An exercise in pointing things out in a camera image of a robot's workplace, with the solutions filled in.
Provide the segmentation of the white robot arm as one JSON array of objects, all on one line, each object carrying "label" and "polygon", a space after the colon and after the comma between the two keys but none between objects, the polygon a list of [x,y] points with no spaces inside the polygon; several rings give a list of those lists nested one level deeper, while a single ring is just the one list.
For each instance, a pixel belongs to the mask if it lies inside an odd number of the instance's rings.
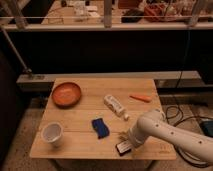
[{"label": "white robot arm", "polygon": [[125,133],[131,146],[138,148],[149,136],[164,140],[213,165],[213,138],[169,125],[165,114],[153,109],[140,115]]}]

